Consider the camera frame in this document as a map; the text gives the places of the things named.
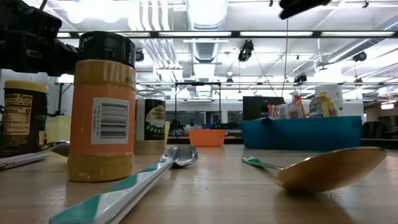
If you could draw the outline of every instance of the wooden table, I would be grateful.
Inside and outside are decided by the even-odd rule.
[[[199,161],[169,170],[122,223],[398,223],[398,151],[364,180],[317,195],[289,195],[272,182],[274,171],[241,162],[257,156],[288,166],[314,152],[244,150],[242,145],[199,148]],[[136,156],[135,172],[157,156]],[[67,180],[66,158],[0,172],[0,223],[47,223],[63,209],[115,182]]]

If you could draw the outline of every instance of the orange label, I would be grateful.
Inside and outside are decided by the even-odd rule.
[[[70,153],[133,152],[135,104],[135,93],[125,88],[76,86]]]

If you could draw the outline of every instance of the blue container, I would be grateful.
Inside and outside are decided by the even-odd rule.
[[[361,144],[360,116],[243,121],[244,147],[331,151]]]

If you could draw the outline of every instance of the food package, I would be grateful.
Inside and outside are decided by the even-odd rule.
[[[306,118],[301,96],[290,103],[282,105],[268,105],[268,116],[274,119]]]
[[[326,92],[321,92],[320,96],[315,97],[310,102],[309,118],[327,118],[337,116],[335,104],[326,96]]]

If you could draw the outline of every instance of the white label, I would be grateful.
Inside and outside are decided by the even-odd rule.
[[[136,136],[138,141],[145,140],[145,99],[137,100]]]
[[[91,144],[129,143],[129,101],[94,97]]]

